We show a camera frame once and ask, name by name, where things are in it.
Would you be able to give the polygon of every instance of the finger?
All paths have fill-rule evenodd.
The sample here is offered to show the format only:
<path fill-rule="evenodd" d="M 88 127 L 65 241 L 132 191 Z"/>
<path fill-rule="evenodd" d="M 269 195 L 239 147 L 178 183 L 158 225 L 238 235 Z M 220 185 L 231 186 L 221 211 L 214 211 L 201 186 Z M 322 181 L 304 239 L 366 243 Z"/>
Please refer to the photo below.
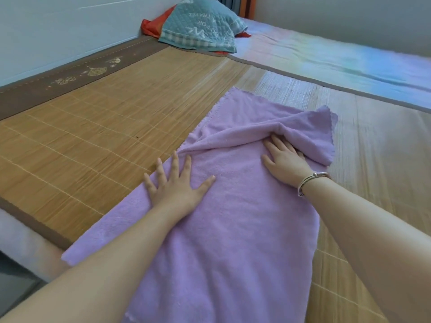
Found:
<path fill-rule="evenodd" d="M 275 166 L 275 163 L 272 162 L 272 160 L 266 154 L 262 154 L 261 159 L 262 159 L 263 165 L 265 165 L 268 170 L 273 166 Z"/>
<path fill-rule="evenodd" d="M 159 182 L 159 187 L 166 183 L 165 170 L 163 169 L 162 160 L 160 158 L 157 159 L 156 177 Z"/>
<path fill-rule="evenodd" d="M 289 151 L 296 153 L 295 148 L 288 142 L 286 137 L 283 137 L 283 143 L 286 145 Z"/>
<path fill-rule="evenodd" d="M 286 151 L 288 149 L 286 145 L 276 135 L 271 134 L 271 139 L 280 151 Z"/>
<path fill-rule="evenodd" d="M 178 179 L 180 175 L 180 168 L 179 168 L 179 164 L 178 164 L 178 154 L 177 152 L 174 151 L 174 153 L 172 154 L 172 164 L 171 164 L 171 173 L 169 176 L 169 179 Z"/>
<path fill-rule="evenodd" d="M 273 143 L 271 143 L 269 140 L 264 140 L 263 144 L 268 149 L 268 151 L 271 153 L 272 157 L 275 157 L 278 152 L 280 151 L 277 146 L 275 146 Z"/>
<path fill-rule="evenodd" d="M 208 189 L 213 185 L 214 181 L 216 180 L 215 176 L 209 177 L 207 180 L 205 180 L 202 185 L 199 186 L 198 189 L 196 189 L 196 192 L 198 193 L 199 197 L 202 198 L 207 193 Z"/>
<path fill-rule="evenodd" d="M 186 156 L 186 161 L 184 162 L 183 172 L 181 172 L 181 178 L 187 179 L 190 181 L 190 172 L 191 172 L 191 156 Z"/>
<path fill-rule="evenodd" d="M 152 197 L 156 193 L 157 188 L 156 186 L 154 186 L 148 173 L 143 174 L 143 185 L 145 186 L 145 189 L 148 190 L 150 197 Z"/>

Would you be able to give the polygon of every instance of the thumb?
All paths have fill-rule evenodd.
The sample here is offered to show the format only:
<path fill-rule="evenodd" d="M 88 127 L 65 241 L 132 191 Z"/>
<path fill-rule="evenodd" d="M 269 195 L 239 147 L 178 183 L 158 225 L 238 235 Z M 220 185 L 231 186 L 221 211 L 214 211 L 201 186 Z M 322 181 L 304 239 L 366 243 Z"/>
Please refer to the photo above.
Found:
<path fill-rule="evenodd" d="M 196 189 L 197 194 L 200 198 L 205 196 L 207 191 L 210 189 L 210 187 L 213 185 L 214 181 L 216 180 L 215 176 L 209 177 L 207 180 L 205 180 L 202 185 L 199 186 L 198 189 Z"/>
<path fill-rule="evenodd" d="M 272 162 L 272 160 L 269 158 L 269 156 L 267 156 L 266 154 L 263 154 L 262 155 L 262 162 L 263 162 L 263 165 L 265 165 L 265 167 L 269 170 L 269 171 L 271 171 L 273 168 L 274 168 L 274 166 L 275 166 L 275 163 L 274 162 Z"/>

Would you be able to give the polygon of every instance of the person's left arm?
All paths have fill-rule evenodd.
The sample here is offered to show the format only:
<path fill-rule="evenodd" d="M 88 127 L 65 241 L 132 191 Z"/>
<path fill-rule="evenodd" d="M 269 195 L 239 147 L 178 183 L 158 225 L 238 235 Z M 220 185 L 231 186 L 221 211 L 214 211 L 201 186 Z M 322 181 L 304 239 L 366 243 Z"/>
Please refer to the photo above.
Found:
<path fill-rule="evenodd" d="M 169 180 L 157 162 L 158 189 L 144 184 L 153 208 L 135 225 L 5 315 L 0 323 L 117 323 L 168 232 L 200 203 L 215 177 L 190 187 L 191 158 L 179 174 L 174 152 Z"/>

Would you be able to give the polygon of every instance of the person's left hand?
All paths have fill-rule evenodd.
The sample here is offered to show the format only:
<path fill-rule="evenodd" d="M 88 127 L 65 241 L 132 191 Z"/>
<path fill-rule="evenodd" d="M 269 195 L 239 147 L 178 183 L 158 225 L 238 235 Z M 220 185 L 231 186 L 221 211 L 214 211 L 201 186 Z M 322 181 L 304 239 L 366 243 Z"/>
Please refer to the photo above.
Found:
<path fill-rule="evenodd" d="M 203 196 L 216 180 L 215 176 L 205 180 L 198 189 L 190 187 L 191 157 L 187 155 L 183 171 L 179 172 L 178 155 L 172 156 L 169 180 L 166 179 L 162 160 L 157 159 L 156 175 L 159 188 L 156 188 L 148 174 L 144 174 L 143 182 L 153 204 L 153 208 L 163 208 L 175 222 L 190 214 L 202 201 Z"/>

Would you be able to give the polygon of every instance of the gray curtain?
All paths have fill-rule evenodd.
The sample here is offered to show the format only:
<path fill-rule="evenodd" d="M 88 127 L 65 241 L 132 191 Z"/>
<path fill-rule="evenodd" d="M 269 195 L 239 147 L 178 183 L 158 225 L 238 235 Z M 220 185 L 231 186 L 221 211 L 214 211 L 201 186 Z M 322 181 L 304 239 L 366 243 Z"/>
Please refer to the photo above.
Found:
<path fill-rule="evenodd" d="M 219 0 L 222 4 L 234 11 L 237 15 L 240 13 L 241 0 Z"/>

